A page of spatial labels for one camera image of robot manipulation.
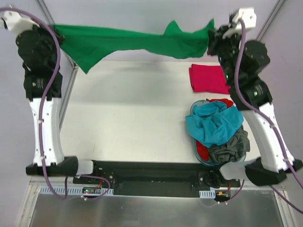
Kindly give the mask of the green t shirt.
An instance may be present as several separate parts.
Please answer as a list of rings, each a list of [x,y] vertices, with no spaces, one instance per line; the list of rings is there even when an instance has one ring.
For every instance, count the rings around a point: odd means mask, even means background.
[[[61,49],[88,73],[117,51],[146,50],[175,59],[200,58],[208,48],[208,31],[214,29],[214,19],[194,32],[182,31],[171,21],[160,35],[95,26],[56,24],[55,28],[65,38]]]

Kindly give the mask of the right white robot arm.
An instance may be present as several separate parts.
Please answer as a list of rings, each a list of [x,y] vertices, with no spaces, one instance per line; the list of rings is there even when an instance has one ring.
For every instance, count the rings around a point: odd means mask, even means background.
[[[230,87],[229,93],[243,114],[258,146],[259,157],[249,161],[229,162],[213,174],[217,186],[230,179],[242,179],[256,186],[273,186],[288,174],[297,177],[301,160],[288,150],[277,124],[272,96],[259,73],[270,63],[266,46],[246,40],[246,33],[256,26],[256,14],[240,9],[230,15],[229,23],[208,32],[207,54],[217,56]]]

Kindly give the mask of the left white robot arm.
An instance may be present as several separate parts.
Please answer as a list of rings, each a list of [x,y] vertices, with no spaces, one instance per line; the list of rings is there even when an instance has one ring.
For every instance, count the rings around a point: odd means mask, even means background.
[[[95,184],[100,172],[93,161],[65,156],[60,140],[59,115],[62,98],[60,70],[61,38],[50,28],[33,25],[17,35],[18,54],[25,70],[24,89],[32,111],[35,132],[33,163],[27,175],[78,176]]]

